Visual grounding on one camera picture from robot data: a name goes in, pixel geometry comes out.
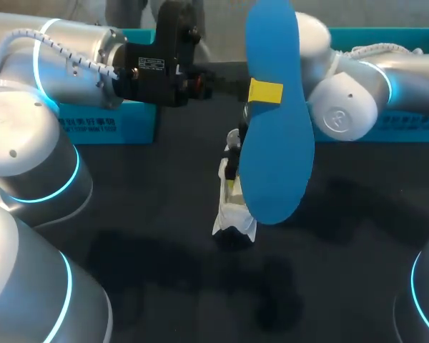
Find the yellow tag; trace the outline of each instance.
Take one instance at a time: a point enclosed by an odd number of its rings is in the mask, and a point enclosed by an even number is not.
[[[248,102],[258,101],[267,102],[268,104],[281,104],[282,95],[282,84],[272,84],[251,78]]]

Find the blue insole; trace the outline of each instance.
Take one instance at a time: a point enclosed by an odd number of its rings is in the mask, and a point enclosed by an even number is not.
[[[305,194],[315,154],[300,71],[299,29],[290,0],[258,0],[246,23],[250,76],[283,85],[280,105],[251,103],[240,156],[246,205],[260,223],[291,216]]]

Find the robot logo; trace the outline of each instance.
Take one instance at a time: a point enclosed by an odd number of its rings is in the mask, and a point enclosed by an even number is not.
[[[324,124],[334,132],[346,132],[351,127],[351,118],[342,109],[331,109],[324,115]]]

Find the dark table surface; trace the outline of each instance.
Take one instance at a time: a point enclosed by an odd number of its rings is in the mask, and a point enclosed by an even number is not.
[[[429,144],[320,144],[307,195],[256,243],[212,238],[242,105],[162,114],[151,146],[80,146],[94,196],[42,234],[92,274],[112,343],[395,342],[392,303],[429,237]]]

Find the blue plastic crate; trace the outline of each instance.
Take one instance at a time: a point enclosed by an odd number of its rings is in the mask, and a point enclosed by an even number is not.
[[[124,30],[128,40],[151,44],[154,30]],[[118,109],[60,106],[59,122],[74,144],[151,144],[154,141],[157,107],[125,101]]]
[[[125,29],[131,42],[151,44],[152,30]],[[354,46],[395,43],[429,53],[429,29],[332,28],[332,47],[350,51]],[[75,144],[150,144],[154,140],[157,108],[126,101],[108,111],[62,105],[60,121]],[[317,141],[332,141],[315,128]],[[429,142],[429,117],[399,111],[384,111],[372,131],[361,141]]]
[[[350,51],[355,46],[395,43],[409,50],[421,48],[429,54],[429,29],[412,28],[332,28],[332,47]],[[316,141],[332,141],[315,128]],[[429,117],[419,114],[384,111],[377,124],[361,141],[429,142]]]

